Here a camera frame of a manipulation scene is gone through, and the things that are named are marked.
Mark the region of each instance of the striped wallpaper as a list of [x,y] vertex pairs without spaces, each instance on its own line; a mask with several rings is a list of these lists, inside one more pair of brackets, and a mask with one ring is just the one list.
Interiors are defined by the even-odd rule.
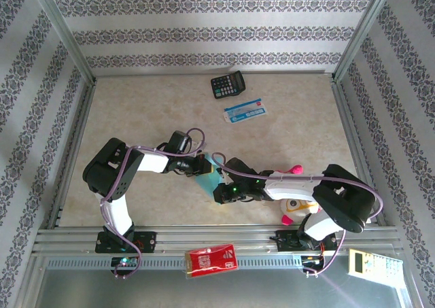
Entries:
[[387,0],[343,88],[424,307],[435,307],[435,0]]
[[0,307],[13,307],[50,215],[84,89],[37,0],[0,0]]
[[333,72],[370,0],[56,0],[96,75]]

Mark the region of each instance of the aluminum frame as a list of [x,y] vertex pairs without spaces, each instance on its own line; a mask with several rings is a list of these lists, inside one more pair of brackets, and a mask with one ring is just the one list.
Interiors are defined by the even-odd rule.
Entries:
[[[39,0],[47,11],[47,15],[60,34],[60,38],[70,51],[75,64],[80,68],[86,79],[94,83],[95,78],[89,69],[88,63],[78,48],[70,30],[68,29],[63,17],[61,16],[53,0]],[[332,90],[336,99],[338,111],[343,123],[343,128],[349,143],[351,154],[359,178],[372,186],[368,167],[364,160],[364,155],[355,127],[352,123],[349,108],[344,99],[343,90],[341,90],[340,81],[346,73],[347,68],[352,62],[361,43],[375,21],[383,2],[385,0],[372,0],[361,21],[359,22],[356,32],[343,53],[343,56],[332,74]],[[97,233],[101,228],[63,228],[56,227],[56,219],[59,209],[63,206],[69,182],[71,180],[78,149],[82,140],[82,135],[86,126],[86,119],[90,111],[92,97],[95,85],[92,90],[85,94],[88,96],[81,114],[78,114],[77,130],[78,136],[74,137],[71,148],[71,155],[66,162],[65,177],[61,180],[61,188],[58,198],[54,204],[53,214],[50,217],[48,230],[40,230],[37,234],[33,251],[24,275],[22,286],[20,288],[15,307],[34,307],[37,303],[37,297],[44,281],[44,273],[50,268],[50,262],[59,258],[83,259],[106,259],[122,254],[96,254],[94,251]],[[379,225],[385,225],[383,217],[379,216]],[[245,226],[156,226],[156,227],[138,227],[137,230],[152,230],[158,233],[156,251],[153,254],[143,254],[144,258],[153,257],[164,259],[165,257],[182,257],[186,250],[198,247],[216,245],[218,243],[233,243],[238,256],[241,257],[261,257],[268,259],[278,259],[283,253],[277,251],[277,246],[269,237],[275,235],[278,229],[295,229],[295,226],[283,227],[282,225],[265,226],[265,225],[245,225]],[[394,227],[386,226],[367,226],[361,234],[347,233],[346,240],[339,252],[340,255],[346,254],[350,248],[359,248],[368,252],[378,252],[382,254],[391,254],[397,256],[406,262],[403,247]],[[288,252],[286,255],[294,254],[312,255],[315,252]],[[403,307],[422,307],[418,291],[409,271],[407,263],[404,264],[404,274],[407,284],[406,291],[398,290]]]
[[[140,231],[152,230],[158,233],[156,251],[153,254],[142,254],[144,259],[155,261],[181,260],[186,250],[198,247],[207,247],[218,243],[233,243],[237,256],[248,263],[243,269],[294,269],[294,263],[282,263],[285,259],[295,258],[299,255],[313,255],[318,252],[278,252],[276,243],[269,239],[278,229],[294,230],[296,226],[283,227],[246,225],[246,226],[155,226],[137,228]],[[16,307],[30,308],[37,304],[39,291],[43,286],[44,273],[48,269],[56,268],[56,261],[63,258],[69,260],[64,268],[84,269],[84,264],[90,261],[108,261],[114,256],[122,254],[97,254],[94,251],[98,232],[102,228],[55,228],[54,230],[40,230],[37,234],[30,263],[20,292]],[[368,252],[377,252],[398,257],[405,261],[406,289],[397,289],[402,307],[422,307],[415,287],[414,279],[406,268],[406,258],[400,242],[398,231],[395,227],[367,226],[363,233],[348,233],[344,240],[339,255],[346,255],[349,248],[358,248]],[[270,266],[249,264],[249,261],[268,261]],[[94,264],[89,269],[102,269]],[[182,269],[183,265],[144,266],[142,269],[170,270]]]
[[75,65],[80,70],[80,73],[86,78],[88,83],[93,84],[95,82],[95,75],[89,67],[88,61],[80,50],[72,32],[70,31],[67,23],[63,19],[63,16],[57,7],[54,0],[38,0],[43,10],[46,12],[47,17],[53,24],[54,29],[58,33],[60,40],[64,43],[68,49],[68,53],[72,56]]
[[349,68],[357,51],[360,49],[362,42],[366,38],[370,28],[375,22],[376,17],[381,11],[385,1],[386,0],[371,0],[368,4],[367,10],[364,12],[363,16],[358,22],[355,32],[353,33],[350,42],[347,44],[345,51],[343,52],[343,55],[341,56],[336,69],[334,70],[334,73],[332,74],[336,83],[339,83],[346,74],[347,69]]

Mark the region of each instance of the pink ear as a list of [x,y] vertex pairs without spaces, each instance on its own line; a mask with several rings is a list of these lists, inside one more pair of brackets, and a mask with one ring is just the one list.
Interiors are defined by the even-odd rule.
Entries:
[[281,223],[284,225],[291,225],[293,223],[293,220],[288,216],[284,215],[283,218],[281,219]]
[[304,173],[304,168],[302,167],[302,165],[295,165],[294,167],[292,167],[289,172],[291,174],[303,174]]

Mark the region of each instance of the calculator display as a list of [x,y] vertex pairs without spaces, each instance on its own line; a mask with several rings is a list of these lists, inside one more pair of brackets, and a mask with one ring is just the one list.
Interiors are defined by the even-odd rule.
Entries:
[[240,79],[240,75],[238,73],[236,73],[236,81],[237,81],[237,86],[242,84],[242,81]]
[[362,254],[355,253],[355,272],[362,273]]

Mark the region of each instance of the robotic arm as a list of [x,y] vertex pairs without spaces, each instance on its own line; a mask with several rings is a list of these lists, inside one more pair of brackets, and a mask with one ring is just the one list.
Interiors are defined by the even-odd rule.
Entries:
[[[371,192],[348,183],[364,184],[339,165],[329,165],[323,175],[315,177],[316,180],[313,177],[301,176],[301,179],[306,179],[304,182],[284,179],[288,174],[271,170],[256,173],[238,158],[230,159],[225,164],[225,169],[229,172],[223,173],[221,170],[220,173],[226,183],[219,184],[213,192],[216,203],[281,199],[319,203],[322,210],[308,216],[302,222],[298,234],[311,249],[311,238],[321,241],[331,233],[343,229],[353,233],[362,232],[375,203],[375,196]],[[321,180],[323,177],[336,181]]]
[[[119,238],[116,233],[129,241],[133,240],[135,225],[128,214],[125,193],[136,172],[168,173],[174,171],[191,177],[213,171],[213,166],[205,159],[204,154],[197,155],[198,152],[192,156],[182,154],[188,144],[192,147],[192,138],[186,133],[175,131],[167,143],[162,143],[157,147],[158,149],[164,148],[168,156],[148,150],[132,149],[130,151],[116,189],[110,198],[101,203],[101,211],[106,220],[104,231],[111,242],[127,250],[129,244]],[[83,180],[99,201],[109,194],[115,184],[127,152],[128,146],[124,142],[112,138],[84,169]]]
[[[101,213],[106,221],[103,228],[110,246],[114,244],[122,251],[133,247],[141,252],[133,245],[135,226],[128,214],[125,198],[137,171],[174,171],[187,177],[213,171],[213,165],[205,155],[199,154],[205,138],[201,130],[203,141],[199,148],[185,153],[188,145],[192,147],[190,131],[175,131],[167,143],[155,149],[130,148],[119,139],[112,138],[85,168],[83,180],[100,200]],[[238,158],[220,164],[214,159],[215,154],[219,153],[214,153],[212,158],[226,181],[213,192],[215,202],[219,204],[281,199],[316,201],[320,204],[323,210],[307,216],[297,232],[298,245],[304,249],[316,248],[319,241],[339,230],[362,232],[367,219],[382,208],[380,205],[377,212],[370,216],[376,192],[338,165],[329,165],[322,175],[317,176],[290,176],[273,170],[256,173]]]

